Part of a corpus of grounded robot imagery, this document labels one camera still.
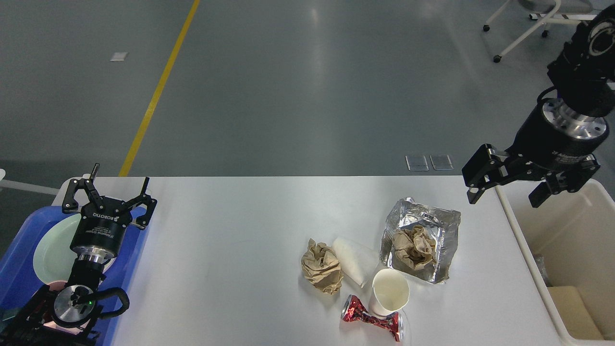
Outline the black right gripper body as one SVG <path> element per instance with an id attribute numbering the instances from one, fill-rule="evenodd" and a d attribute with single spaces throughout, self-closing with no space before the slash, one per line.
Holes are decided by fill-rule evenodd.
<path id="1" fill-rule="evenodd" d="M 542 99 L 506 149 L 505 183 L 586 183 L 600 168 L 593 152 L 609 135 L 604 118 L 574 111 L 563 99 Z"/>

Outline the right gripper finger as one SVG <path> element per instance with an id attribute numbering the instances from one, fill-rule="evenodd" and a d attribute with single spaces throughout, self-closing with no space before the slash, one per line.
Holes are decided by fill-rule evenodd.
<path id="1" fill-rule="evenodd" d="M 542 180 L 547 169 L 523 155 L 497 150 L 491 144 L 481 145 L 462 168 L 467 198 L 476 204 L 486 190 L 517 180 Z"/>
<path id="2" fill-rule="evenodd" d="M 549 197 L 558 195 L 562 191 L 569 193 L 579 191 L 599 169 L 600 166 L 579 166 L 561 173 L 548 172 L 545 180 L 529 194 L 531 206 L 538 208 Z"/>

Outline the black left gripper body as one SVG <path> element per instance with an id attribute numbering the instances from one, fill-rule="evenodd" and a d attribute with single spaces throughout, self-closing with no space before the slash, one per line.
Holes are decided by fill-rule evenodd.
<path id="1" fill-rule="evenodd" d="M 102 197 L 103 209 L 93 202 L 81 208 L 81 219 L 70 243 L 77 260 L 105 264 L 117 257 L 133 219 L 130 209 L 116 214 L 126 204 L 120 199 Z"/>

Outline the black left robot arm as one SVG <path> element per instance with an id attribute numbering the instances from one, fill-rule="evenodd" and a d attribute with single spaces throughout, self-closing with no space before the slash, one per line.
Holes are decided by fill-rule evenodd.
<path id="1" fill-rule="evenodd" d="M 105 268 L 120 256 L 130 226 L 147 228 L 158 202 L 147 192 L 149 177 L 128 201 L 99 194 L 94 186 L 98 169 L 96 163 L 88 177 L 71 179 L 61 205 L 64 214 L 78 217 L 67 280 L 56 289 L 43 284 L 18 309 L 1 331 L 3 346 L 94 346 L 101 336 L 97 322 L 129 309 L 125 289 L 102 287 Z"/>

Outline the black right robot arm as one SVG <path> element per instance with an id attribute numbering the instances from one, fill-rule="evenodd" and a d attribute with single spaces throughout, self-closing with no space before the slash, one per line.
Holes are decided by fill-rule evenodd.
<path id="1" fill-rule="evenodd" d="M 481 145 L 462 168 L 467 198 L 475 204 L 497 185 L 531 180 L 534 208 L 562 191 L 579 191 L 598 171 L 593 152 L 609 135 L 606 117 L 614 112 L 614 7 L 576 27 L 570 41 L 548 67 L 552 86 L 500 151 Z"/>

